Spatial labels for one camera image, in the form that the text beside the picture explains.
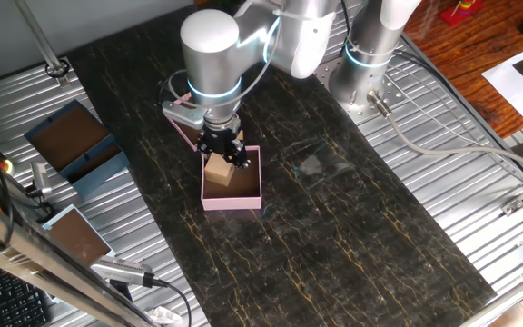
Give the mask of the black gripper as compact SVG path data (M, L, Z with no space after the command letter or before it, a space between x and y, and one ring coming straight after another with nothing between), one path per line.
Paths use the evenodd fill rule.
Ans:
M196 147L205 157L209 157L211 153L232 154L232 163L239 169L248 168L251 162L245 146L232 129L213 130L204 126Z

